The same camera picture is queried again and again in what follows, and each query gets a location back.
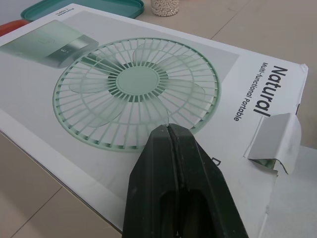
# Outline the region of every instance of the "black clamp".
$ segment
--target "black clamp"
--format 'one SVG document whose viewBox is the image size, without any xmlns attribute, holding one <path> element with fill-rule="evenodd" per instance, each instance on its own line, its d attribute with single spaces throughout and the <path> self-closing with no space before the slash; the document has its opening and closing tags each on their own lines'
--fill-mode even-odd
<svg viewBox="0 0 317 238">
<path fill-rule="evenodd" d="M 181 126 L 161 125 L 133 168 L 122 238 L 247 238 L 220 169 Z"/>
</svg>

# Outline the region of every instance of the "green plastic lid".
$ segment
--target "green plastic lid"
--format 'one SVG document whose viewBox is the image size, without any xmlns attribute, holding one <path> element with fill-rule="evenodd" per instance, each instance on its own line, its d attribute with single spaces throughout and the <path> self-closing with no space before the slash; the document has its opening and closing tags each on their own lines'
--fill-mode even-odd
<svg viewBox="0 0 317 238">
<path fill-rule="evenodd" d="M 135 18 L 144 11 L 141 0 L 43 0 L 25 9 L 21 17 L 28 21 L 35 21 L 71 3 L 130 18 Z"/>
</svg>

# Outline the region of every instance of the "glass jar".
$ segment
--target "glass jar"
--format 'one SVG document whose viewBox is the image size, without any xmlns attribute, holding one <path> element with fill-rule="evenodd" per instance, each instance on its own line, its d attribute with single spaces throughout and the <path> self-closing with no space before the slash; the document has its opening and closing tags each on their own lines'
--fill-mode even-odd
<svg viewBox="0 0 317 238">
<path fill-rule="evenodd" d="M 152 12 L 158 16 L 173 16 L 178 13 L 179 0 L 151 0 Z"/>
</svg>

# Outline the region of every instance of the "floor tile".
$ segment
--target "floor tile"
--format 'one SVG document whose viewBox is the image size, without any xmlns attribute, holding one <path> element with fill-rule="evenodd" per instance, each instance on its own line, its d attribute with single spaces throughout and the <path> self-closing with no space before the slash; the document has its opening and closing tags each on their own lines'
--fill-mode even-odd
<svg viewBox="0 0 317 238">
<path fill-rule="evenodd" d="M 302 144 L 317 148 L 317 1 L 253 0 L 213 40 L 309 67 L 298 118 Z"/>
<path fill-rule="evenodd" d="M 0 238 L 11 237 L 60 188 L 0 133 Z"/>
<path fill-rule="evenodd" d="M 13 238 L 118 238 L 119 233 L 62 188 Z"/>
<path fill-rule="evenodd" d="M 151 12 L 151 0 L 144 0 L 145 10 L 136 19 L 210 39 L 249 0 L 180 0 L 174 16 L 157 17 Z"/>
</svg>

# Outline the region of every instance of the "green fan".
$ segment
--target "green fan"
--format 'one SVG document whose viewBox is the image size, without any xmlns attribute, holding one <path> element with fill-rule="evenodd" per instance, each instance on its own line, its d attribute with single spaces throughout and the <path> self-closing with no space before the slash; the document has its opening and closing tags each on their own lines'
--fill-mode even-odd
<svg viewBox="0 0 317 238">
<path fill-rule="evenodd" d="M 75 138 L 111 151 L 141 151 L 151 131 L 175 123 L 197 132 L 220 97 L 213 66 L 170 40 L 140 38 L 98 47 L 59 78 L 53 107 Z"/>
</svg>

